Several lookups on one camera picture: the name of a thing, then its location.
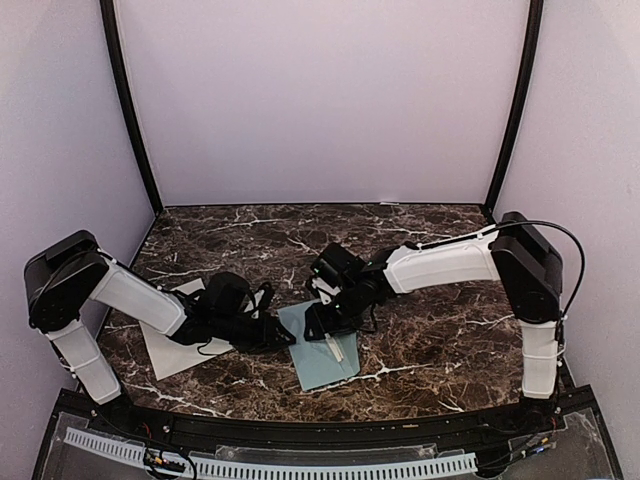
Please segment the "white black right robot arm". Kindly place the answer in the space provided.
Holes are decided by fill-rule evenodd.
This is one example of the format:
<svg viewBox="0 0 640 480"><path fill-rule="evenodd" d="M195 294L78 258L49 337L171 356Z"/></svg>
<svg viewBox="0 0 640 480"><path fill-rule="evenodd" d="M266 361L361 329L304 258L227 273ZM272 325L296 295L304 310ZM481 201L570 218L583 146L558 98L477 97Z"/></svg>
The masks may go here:
<svg viewBox="0 0 640 480"><path fill-rule="evenodd" d="M498 288L521 332L526 398L510 413L521 434L549 416L559 363L566 348L565 323L580 292L581 266L571 292L564 291L564 260L544 230L566 236L586 260L584 246L568 228L518 211L477 231L434 242L387 246L367 258L333 242L315 258L306 282L314 302L304 312L303 336L314 342L361 329L366 312L392 299L436 288Z"/></svg>

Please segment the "light blue paper envelope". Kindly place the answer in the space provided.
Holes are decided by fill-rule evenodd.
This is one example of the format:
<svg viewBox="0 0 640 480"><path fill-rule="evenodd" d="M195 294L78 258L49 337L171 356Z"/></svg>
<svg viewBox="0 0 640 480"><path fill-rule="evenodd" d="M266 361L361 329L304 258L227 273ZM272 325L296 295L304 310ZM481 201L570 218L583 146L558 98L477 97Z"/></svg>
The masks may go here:
<svg viewBox="0 0 640 480"><path fill-rule="evenodd" d="M356 333L333 336L344 354L344 360L341 363L335 360L325 339L319 341L304 339L304 312L316 302L319 300L307 301L277 310L281 324L296 337L296 343L289 347L289 353L303 391L311 391L334 384L354 377L360 372Z"/></svg>

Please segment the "beige lined letter paper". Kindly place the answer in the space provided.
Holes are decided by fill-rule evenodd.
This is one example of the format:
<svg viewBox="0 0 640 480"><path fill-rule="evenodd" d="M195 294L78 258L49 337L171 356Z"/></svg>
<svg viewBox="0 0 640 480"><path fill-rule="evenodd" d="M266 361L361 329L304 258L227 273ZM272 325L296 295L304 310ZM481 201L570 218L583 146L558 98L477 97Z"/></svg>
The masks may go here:
<svg viewBox="0 0 640 480"><path fill-rule="evenodd" d="M335 360L338 363L341 363L344 360L344 354L342 352L342 349L339 343L336 341L336 339L330 334L326 333L325 342L329 347L330 351L332 352L332 354L334 355Z"/></svg>

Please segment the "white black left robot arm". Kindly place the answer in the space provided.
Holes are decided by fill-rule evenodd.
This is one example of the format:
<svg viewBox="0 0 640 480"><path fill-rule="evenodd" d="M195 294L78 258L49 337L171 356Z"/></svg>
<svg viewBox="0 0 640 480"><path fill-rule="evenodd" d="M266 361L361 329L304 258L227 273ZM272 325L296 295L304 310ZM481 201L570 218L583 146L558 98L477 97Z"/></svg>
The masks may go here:
<svg viewBox="0 0 640 480"><path fill-rule="evenodd" d="M186 293L156 285L104 251L95 236L78 230L27 260L23 281L29 326L47 338L101 417L120 436L141 427L140 412L83 322L87 304L117 311L180 346L217 339L247 354L287 348L295 336L269 311L274 289L252 287L232 272L213 274Z"/></svg>

